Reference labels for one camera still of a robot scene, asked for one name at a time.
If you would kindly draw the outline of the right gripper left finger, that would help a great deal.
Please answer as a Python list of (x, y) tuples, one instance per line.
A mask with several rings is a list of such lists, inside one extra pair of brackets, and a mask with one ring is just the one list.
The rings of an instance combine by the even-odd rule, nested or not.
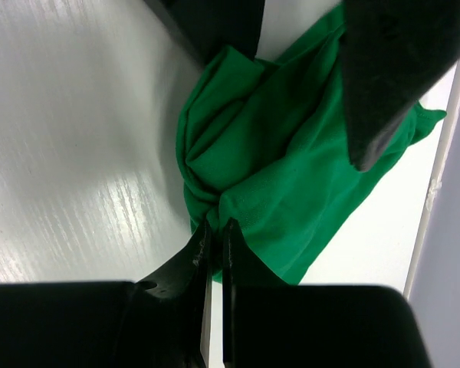
[(212, 231), (138, 282), (0, 284), (0, 367), (204, 367)]

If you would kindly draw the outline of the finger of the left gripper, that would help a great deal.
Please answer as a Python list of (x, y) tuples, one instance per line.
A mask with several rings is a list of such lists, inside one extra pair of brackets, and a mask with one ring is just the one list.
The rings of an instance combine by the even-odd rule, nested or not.
[(460, 0), (344, 1), (340, 42), (350, 163), (370, 170), (402, 120), (460, 58)]
[(264, 0), (152, 0), (145, 4), (201, 64), (209, 63), (225, 46), (251, 60), (257, 54)]

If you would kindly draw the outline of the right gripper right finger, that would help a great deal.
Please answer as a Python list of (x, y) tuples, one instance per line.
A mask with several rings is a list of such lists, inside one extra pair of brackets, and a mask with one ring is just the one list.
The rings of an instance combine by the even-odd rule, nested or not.
[(290, 285), (246, 244), (235, 220), (222, 243), (227, 367), (429, 367), (414, 314), (375, 285)]

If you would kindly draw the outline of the green t shirt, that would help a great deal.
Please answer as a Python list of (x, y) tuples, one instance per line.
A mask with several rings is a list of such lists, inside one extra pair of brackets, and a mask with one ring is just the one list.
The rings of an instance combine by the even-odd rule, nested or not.
[(249, 248), (299, 283), (342, 224), (412, 145), (445, 118), (415, 104), (368, 172), (349, 162), (337, 6), (277, 59), (224, 47), (179, 116), (176, 158), (193, 228), (235, 219)]

